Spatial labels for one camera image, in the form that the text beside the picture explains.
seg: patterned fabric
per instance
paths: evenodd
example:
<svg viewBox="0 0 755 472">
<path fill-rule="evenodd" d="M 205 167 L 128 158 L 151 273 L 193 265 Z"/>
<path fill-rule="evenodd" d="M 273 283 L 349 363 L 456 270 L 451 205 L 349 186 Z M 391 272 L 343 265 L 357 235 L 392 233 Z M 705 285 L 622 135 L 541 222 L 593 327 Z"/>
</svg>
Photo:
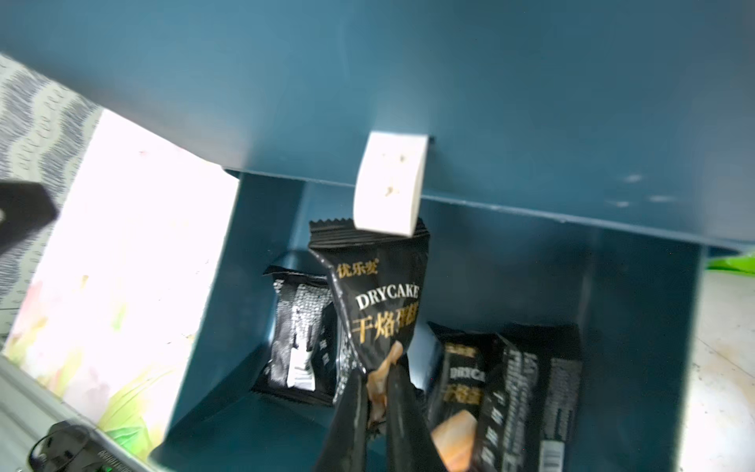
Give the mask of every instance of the patterned fabric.
<svg viewBox="0 0 755 472">
<path fill-rule="evenodd" d="M 0 179 L 41 182 L 60 207 L 102 108 L 0 54 Z M 52 226 L 0 256 L 0 346 Z"/>
</svg>

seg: teal storage box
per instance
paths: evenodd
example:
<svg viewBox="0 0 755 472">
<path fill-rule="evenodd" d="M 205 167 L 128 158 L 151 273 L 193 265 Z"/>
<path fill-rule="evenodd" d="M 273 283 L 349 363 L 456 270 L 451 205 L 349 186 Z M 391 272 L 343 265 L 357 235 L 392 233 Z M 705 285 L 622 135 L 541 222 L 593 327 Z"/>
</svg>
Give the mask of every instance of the teal storage box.
<svg viewBox="0 0 755 472">
<path fill-rule="evenodd" d="M 180 472 L 309 470 L 333 410 L 249 391 L 269 356 L 272 262 L 307 264 L 308 222 L 353 189 L 241 174 L 236 210 L 173 425 L 152 459 Z M 427 321 L 580 326 L 584 376 L 566 470 L 671 470 L 705 247 L 423 200 L 430 261 L 410 373 L 426 387 Z M 384 443 L 369 470 L 385 470 Z"/>
</svg>

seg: black snack wrapper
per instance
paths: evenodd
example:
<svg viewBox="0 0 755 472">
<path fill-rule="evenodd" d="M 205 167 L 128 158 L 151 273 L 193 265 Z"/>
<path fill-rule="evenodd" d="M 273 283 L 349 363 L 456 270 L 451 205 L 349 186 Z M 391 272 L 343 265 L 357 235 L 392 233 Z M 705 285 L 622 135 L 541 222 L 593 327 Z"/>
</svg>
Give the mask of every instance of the black snack wrapper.
<svg viewBox="0 0 755 472">
<path fill-rule="evenodd" d="M 313 405 L 332 405 L 338 323 L 325 276 L 270 266 L 278 295 L 270 361 L 252 390 Z"/>
<path fill-rule="evenodd" d="M 442 348 L 428 399 L 430 429 L 461 410 L 478 418 L 486 372 L 500 363 L 504 340 L 495 333 L 467 333 L 427 324 Z"/>
<path fill-rule="evenodd" d="M 414 336 L 430 234 L 422 220 L 406 238 L 354 228 L 351 220 L 310 223 L 310 252 L 325 266 L 334 305 L 363 375 L 394 341 Z"/>
<path fill-rule="evenodd" d="M 471 470 L 561 472 L 574 429 L 581 352 L 576 325 L 509 325 L 488 374 Z"/>
</svg>

